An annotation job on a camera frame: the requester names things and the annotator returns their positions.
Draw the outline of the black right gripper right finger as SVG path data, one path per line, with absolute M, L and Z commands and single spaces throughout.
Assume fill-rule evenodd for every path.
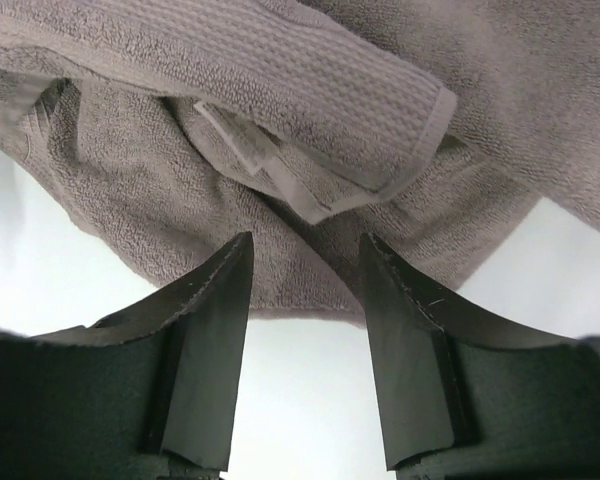
M 600 473 L 600 337 L 498 316 L 373 235 L 359 271 L 390 471 Z

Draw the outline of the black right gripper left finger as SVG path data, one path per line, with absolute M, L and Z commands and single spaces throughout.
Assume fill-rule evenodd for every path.
M 0 473 L 226 471 L 253 262 L 241 233 L 91 327 L 0 331 Z

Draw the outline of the grey terry towel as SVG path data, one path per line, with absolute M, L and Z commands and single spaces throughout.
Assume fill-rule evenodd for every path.
M 256 315 L 361 323 L 364 233 L 600 232 L 600 1 L 0 1 L 0 149 L 156 286 L 249 231 Z

